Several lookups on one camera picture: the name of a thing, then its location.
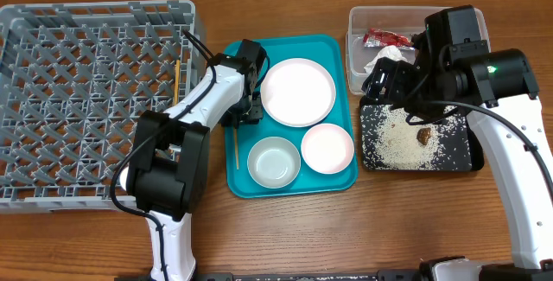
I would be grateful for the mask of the white tissue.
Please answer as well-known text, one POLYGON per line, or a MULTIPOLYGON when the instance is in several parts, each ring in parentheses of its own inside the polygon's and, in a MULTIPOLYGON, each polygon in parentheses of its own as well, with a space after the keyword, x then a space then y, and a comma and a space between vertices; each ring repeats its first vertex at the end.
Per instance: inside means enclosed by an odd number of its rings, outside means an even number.
POLYGON ((364 66, 365 72, 371 74, 377 61, 382 58, 389 58, 393 61, 407 61, 398 47, 386 46, 380 49, 377 55, 364 66))

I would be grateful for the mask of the grey round bowl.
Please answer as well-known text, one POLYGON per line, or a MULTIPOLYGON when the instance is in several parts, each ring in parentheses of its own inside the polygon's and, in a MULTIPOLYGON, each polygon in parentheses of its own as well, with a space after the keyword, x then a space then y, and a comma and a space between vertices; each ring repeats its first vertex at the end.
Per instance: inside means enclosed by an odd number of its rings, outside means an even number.
POLYGON ((251 148, 247 169, 258 185, 277 189, 291 184, 298 176, 302 159, 298 149, 283 137, 266 137, 251 148))

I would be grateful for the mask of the white round plate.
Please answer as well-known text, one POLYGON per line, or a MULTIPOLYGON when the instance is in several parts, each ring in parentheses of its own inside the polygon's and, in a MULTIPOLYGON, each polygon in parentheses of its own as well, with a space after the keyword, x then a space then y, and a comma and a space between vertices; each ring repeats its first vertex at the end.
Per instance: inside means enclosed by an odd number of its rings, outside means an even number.
POLYGON ((325 67, 309 59, 291 58, 269 69, 260 94, 264 110, 278 123, 307 127, 332 111, 337 91, 325 67))

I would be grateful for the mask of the pink bowl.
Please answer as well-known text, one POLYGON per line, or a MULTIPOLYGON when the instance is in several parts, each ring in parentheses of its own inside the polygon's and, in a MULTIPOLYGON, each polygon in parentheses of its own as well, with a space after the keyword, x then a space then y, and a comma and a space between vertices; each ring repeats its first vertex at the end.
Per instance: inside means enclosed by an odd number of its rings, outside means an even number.
POLYGON ((353 139, 338 125, 319 124, 304 135, 301 153, 305 163, 315 172, 336 174, 353 160, 353 139))

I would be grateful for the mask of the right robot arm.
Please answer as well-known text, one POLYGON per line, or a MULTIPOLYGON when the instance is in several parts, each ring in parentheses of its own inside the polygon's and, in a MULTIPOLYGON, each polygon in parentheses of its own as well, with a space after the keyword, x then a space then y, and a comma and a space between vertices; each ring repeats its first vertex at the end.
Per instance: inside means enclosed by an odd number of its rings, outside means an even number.
POLYGON ((471 5, 427 16, 416 60, 377 61, 362 91, 372 103, 435 123, 453 106, 492 168, 507 213, 515 267, 552 267, 552 152, 539 86, 525 54, 493 52, 471 5))

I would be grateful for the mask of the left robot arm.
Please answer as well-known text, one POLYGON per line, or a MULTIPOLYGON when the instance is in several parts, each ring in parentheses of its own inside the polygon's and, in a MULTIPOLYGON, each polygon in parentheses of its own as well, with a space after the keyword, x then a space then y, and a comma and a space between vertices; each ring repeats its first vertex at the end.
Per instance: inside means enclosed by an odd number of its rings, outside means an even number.
POLYGON ((131 212, 148 223, 154 260, 149 280, 193 277, 191 213, 207 184, 211 131, 262 119, 257 87, 268 66, 262 45, 243 40, 236 54, 209 57, 204 78, 181 102, 139 117, 132 151, 113 178, 134 197, 131 212))

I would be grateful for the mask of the red candy wrapper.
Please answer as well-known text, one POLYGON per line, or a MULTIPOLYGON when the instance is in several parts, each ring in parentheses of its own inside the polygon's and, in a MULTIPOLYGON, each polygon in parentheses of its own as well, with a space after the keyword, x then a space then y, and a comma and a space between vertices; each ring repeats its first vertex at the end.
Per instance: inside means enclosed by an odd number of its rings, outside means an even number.
POLYGON ((382 29, 369 29, 363 37, 363 44, 367 48, 384 48, 389 46, 400 49, 412 48, 412 43, 406 36, 382 29))

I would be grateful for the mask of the brown food piece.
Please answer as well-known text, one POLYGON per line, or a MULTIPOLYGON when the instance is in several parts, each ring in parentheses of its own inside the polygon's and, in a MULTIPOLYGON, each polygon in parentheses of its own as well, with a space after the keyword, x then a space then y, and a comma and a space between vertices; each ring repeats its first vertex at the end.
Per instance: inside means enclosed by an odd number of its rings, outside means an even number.
POLYGON ((424 127, 420 129, 416 134, 417 141, 424 146, 426 146, 429 143, 430 138, 431 138, 431 128, 429 127, 424 127))

